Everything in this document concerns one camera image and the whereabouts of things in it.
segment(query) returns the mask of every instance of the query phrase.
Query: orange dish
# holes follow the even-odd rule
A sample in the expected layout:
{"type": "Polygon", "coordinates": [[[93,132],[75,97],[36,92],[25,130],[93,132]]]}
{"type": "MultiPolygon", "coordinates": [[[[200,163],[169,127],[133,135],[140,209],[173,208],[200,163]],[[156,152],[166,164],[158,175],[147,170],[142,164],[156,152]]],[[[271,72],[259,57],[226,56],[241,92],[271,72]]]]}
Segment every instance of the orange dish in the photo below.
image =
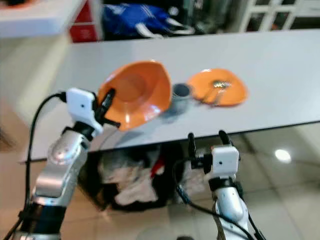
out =
{"type": "Polygon", "coordinates": [[[98,91],[99,104],[110,88],[116,93],[105,117],[120,122],[121,131],[150,121],[170,106],[170,77],[154,60],[134,62],[111,73],[98,91]]]}
{"type": "Polygon", "coordinates": [[[218,106],[237,105],[246,100],[248,93],[243,82],[231,71],[221,68],[203,70],[189,79],[193,97],[203,103],[212,104],[221,90],[213,88],[213,82],[217,80],[230,83],[222,93],[218,106]]]}

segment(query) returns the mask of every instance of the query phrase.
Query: red box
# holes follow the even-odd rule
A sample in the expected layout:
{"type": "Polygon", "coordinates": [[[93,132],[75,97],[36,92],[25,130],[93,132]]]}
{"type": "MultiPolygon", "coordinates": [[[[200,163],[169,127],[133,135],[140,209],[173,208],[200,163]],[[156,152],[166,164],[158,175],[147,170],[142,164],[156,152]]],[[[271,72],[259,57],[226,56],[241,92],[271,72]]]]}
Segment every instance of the red box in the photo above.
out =
{"type": "Polygon", "coordinates": [[[70,29],[70,35],[74,43],[96,42],[98,40],[94,24],[73,25],[70,29]]]}
{"type": "Polygon", "coordinates": [[[93,21],[93,17],[92,17],[91,7],[89,4],[89,1],[87,0],[74,22],[75,23],[88,23],[88,22],[92,22],[92,21],[93,21]]]}

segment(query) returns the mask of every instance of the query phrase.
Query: blue bag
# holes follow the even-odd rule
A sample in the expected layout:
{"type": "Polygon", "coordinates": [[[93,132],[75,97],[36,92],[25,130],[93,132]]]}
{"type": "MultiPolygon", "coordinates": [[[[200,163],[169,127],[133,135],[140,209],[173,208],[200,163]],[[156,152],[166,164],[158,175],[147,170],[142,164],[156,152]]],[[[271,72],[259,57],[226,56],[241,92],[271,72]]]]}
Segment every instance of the blue bag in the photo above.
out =
{"type": "Polygon", "coordinates": [[[103,25],[109,33],[130,37],[163,38],[161,34],[165,33],[191,35],[195,32],[192,27],[170,18],[164,9],[146,4],[105,4],[103,25]],[[184,29],[171,31],[170,26],[184,29]]]}

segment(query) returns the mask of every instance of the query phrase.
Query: gray cup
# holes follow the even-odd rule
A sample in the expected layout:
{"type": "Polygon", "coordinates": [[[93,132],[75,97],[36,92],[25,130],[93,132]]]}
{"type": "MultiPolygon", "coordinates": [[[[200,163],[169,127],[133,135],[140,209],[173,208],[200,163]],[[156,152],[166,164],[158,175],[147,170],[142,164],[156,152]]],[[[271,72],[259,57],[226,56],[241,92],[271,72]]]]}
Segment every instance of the gray cup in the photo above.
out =
{"type": "Polygon", "coordinates": [[[182,114],[189,108],[192,96],[191,88],[185,83],[177,83],[172,87],[172,99],[169,112],[172,114],[182,114]]]}

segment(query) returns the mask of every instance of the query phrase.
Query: floor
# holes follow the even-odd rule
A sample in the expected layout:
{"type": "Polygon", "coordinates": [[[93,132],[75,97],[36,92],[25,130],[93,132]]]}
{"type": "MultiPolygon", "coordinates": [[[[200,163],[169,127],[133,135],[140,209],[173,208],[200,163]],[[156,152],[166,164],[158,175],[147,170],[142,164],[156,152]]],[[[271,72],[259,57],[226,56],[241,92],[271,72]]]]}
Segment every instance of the floor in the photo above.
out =
{"type": "MultiPolygon", "coordinates": [[[[320,236],[320,156],[294,127],[247,133],[233,138],[241,152],[238,180],[256,225],[268,240],[317,240],[320,236]],[[290,152],[292,162],[274,157],[276,149],[290,152]]],[[[19,153],[0,155],[0,237],[17,219],[23,201],[24,167],[19,153]]],[[[44,163],[32,165],[32,182],[44,163]]],[[[211,208],[211,193],[192,196],[211,208]]],[[[66,240],[195,240],[216,239],[210,215],[183,204],[138,213],[99,212],[76,190],[61,229],[66,240]]]]}

